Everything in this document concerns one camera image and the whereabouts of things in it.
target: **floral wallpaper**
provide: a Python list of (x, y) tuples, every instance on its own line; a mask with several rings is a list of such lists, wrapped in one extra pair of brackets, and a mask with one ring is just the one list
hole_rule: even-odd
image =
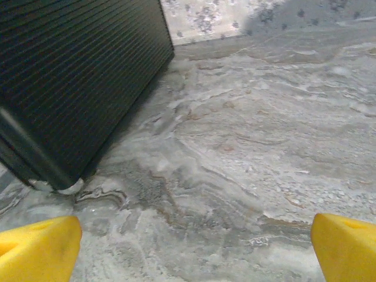
[(376, 16), (376, 0), (161, 0), (175, 45)]

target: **black speaker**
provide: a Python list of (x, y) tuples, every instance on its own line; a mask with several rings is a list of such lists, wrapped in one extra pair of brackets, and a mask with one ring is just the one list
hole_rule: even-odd
[(36, 189), (74, 193), (173, 55), (159, 0), (1, 1), (1, 161)]

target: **gray marble floor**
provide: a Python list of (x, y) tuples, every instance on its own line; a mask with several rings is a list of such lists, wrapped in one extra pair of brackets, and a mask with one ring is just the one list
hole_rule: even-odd
[(72, 281), (324, 281), (314, 215), (375, 222), (375, 27), (178, 46), (84, 189), (13, 182), (1, 230), (77, 215)]

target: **yellow object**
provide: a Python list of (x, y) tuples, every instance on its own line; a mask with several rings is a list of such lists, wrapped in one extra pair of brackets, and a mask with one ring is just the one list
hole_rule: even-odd
[(316, 214), (311, 241), (327, 282), (376, 281), (376, 225)]
[(0, 233), (0, 281), (69, 281), (81, 237), (75, 216), (57, 217)]

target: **stone pattern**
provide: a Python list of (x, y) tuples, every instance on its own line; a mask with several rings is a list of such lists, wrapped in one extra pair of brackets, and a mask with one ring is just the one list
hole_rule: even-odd
[(0, 230), (77, 215), (73, 282), (324, 281), (313, 216), (375, 222), (375, 24), (178, 46), (83, 190), (13, 182)]

